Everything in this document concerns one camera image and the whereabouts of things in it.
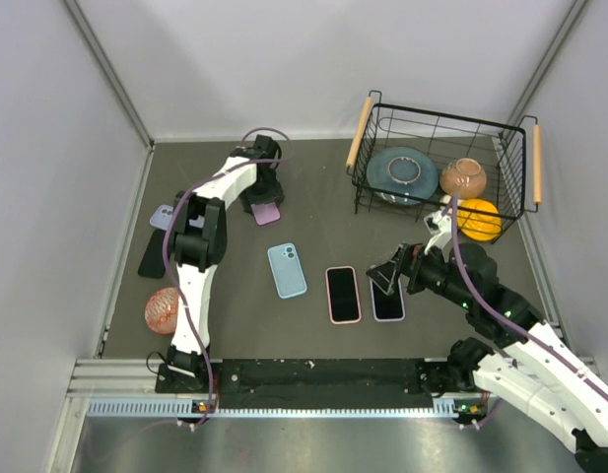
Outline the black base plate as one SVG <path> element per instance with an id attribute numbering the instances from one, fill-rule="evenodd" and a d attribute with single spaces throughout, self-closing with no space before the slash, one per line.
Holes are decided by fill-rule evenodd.
<path id="1" fill-rule="evenodd" d="M 224 359 L 212 370 L 222 409 L 429 407 L 479 392 L 467 374 L 423 359 Z"/>

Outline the yellow bowl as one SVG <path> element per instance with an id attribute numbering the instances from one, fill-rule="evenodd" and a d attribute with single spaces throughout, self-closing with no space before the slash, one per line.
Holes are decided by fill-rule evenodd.
<path id="1" fill-rule="evenodd" d="M 502 232 L 502 219 L 491 202 L 473 198 L 461 202 L 457 211 L 457 226 L 467 237 L 491 241 Z"/>

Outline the brown ceramic bowl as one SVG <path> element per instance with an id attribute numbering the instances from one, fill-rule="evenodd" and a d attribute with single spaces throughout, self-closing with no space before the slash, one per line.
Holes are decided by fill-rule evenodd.
<path id="1" fill-rule="evenodd" d="M 486 189 L 487 175 L 476 160 L 462 158 L 450 163 L 441 172 L 439 186 L 445 194 L 460 200 L 479 198 Z"/>

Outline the red patterned bowl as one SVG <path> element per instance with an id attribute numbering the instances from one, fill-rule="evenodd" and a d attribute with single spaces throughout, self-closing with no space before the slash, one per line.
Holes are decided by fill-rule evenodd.
<path id="1" fill-rule="evenodd" d="M 178 292 L 175 287 L 156 291 L 145 306 L 144 318 L 147 326 L 159 334 L 173 334 L 177 323 L 178 302 Z"/>

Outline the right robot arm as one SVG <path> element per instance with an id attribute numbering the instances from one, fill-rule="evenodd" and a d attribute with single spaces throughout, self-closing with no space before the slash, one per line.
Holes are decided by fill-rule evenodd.
<path id="1" fill-rule="evenodd" d="M 503 285 L 497 263 L 475 243 L 402 244 L 367 272 L 385 294 L 401 277 L 410 295 L 430 291 L 462 307 L 477 338 L 447 358 L 457 388 L 488 391 L 558 439 L 585 472 L 608 472 L 608 384 L 578 358 L 521 294 Z"/>

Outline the magenta phone case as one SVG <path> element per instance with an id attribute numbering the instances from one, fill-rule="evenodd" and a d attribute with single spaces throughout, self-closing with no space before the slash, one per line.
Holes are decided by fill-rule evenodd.
<path id="1" fill-rule="evenodd" d="M 267 204 L 252 204 L 251 212 L 258 226 L 266 226 L 281 218 L 279 206 L 272 202 Z"/>

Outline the light blue phone case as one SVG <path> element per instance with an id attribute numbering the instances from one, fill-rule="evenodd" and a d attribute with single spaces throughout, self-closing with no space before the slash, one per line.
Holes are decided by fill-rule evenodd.
<path id="1" fill-rule="evenodd" d="M 267 256 L 280 299 L 286 300 L 306 293 L 304 271 L 293 243 L 272 246 L 267 250 Z"/>

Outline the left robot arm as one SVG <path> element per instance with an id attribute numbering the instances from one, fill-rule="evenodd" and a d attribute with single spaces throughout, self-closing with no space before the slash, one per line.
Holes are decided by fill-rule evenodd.
<path id="1" fill-rule="evenodd" d="M 213 386 L 207 352 L 209 301 L 228 245 L 227 210 L 238 200 L 257 225 L 277 221 L 284 201 L 277 177 L 281 158 L 278 142 L 258 131 L 251 145 L 235 147 L 213 177 L 176 195 L 164 262 L 175 264 L 178 315 L 161 380 L 179 381 L 194 392 Z"/>

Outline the blue ceramic plate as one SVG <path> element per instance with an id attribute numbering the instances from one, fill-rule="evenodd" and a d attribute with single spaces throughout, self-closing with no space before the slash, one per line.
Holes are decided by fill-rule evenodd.
<path id="1" fill-rule="evenodd" d="M 420 205 L 439 186 L 435 163 L 410 147 L 391 147 L 376 153 L 367 165 L 366 176 L 378 197 L 403 206 Z"/>

